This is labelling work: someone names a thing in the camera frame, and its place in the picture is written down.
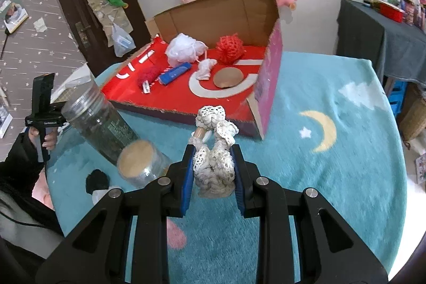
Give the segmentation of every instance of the crocheted white toy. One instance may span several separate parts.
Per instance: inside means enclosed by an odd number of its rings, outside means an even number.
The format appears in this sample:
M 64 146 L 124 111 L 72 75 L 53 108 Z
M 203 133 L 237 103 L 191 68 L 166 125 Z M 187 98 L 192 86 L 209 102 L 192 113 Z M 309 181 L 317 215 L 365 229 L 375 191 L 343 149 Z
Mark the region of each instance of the crocheted white toy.
M 235 143 L 234 136 L 238 134 L 238 128 L 225 120 L 225 110 L 222 106 L 203 107 L 198 112 L 196 123 L 199 128 L 214 129 L 216 138 L 211 151 L 200 138 L 192 136 L 189 141 L 197 149 L 193 170 L 195 184 L 200 188 L 199 196 L 227 197 L 235 189 L 235 165 L 229 149 Z

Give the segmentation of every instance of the jar lid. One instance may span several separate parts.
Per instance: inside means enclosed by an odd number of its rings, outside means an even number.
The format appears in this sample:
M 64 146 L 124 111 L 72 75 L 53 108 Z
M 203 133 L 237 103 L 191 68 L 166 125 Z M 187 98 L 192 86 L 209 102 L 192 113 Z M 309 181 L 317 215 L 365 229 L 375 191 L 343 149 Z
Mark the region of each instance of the jar lid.
M 72 122 L 85 112 L 100 94 L 101 91 L 93 80 L 74 87 L 71 97 L 62 108 L 62 115 L 68 122 Z

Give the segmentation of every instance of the plastic bag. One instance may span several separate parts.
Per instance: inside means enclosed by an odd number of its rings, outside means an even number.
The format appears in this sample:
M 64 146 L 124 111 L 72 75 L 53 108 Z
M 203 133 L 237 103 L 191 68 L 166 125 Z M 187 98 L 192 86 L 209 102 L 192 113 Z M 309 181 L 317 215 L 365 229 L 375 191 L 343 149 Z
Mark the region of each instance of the plastic bag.
M 117 57 L 123 57 L 127 52 L 136 48 L 133 38 L 123 28 L 113 23 L 112 40 L 114 41 L 114 52 Z
M 170 42 L 166 50 L 167 61 L 173 68 L 176 68 L 182 63 L 193 63 L 207 49 L 208 47 L 204 42 L 197 41 L 190 36 L 180 33 Z

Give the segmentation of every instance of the pink spot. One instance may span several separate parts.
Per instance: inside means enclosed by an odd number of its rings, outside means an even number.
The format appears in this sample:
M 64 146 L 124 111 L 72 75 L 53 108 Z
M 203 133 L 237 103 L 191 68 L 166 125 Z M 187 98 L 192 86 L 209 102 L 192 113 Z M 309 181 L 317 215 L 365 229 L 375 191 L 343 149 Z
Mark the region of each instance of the pink spot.
M 184 249 L 187 238 L 185 233 L 171 220 L 167 219 L 167 244 L 173 249 Z

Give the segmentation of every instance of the white star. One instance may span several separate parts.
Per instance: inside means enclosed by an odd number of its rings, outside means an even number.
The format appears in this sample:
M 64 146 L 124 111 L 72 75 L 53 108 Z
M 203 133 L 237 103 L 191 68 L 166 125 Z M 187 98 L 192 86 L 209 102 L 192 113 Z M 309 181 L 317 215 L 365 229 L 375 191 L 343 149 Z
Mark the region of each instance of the white star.
M 306 139 L 307 137 L 310 138 L 310 133 L 312 133 L 309 129 L 306 129 L 306 127 L 303 127 L 302 130 L 299 130 L 300 137 L 302 139 Z

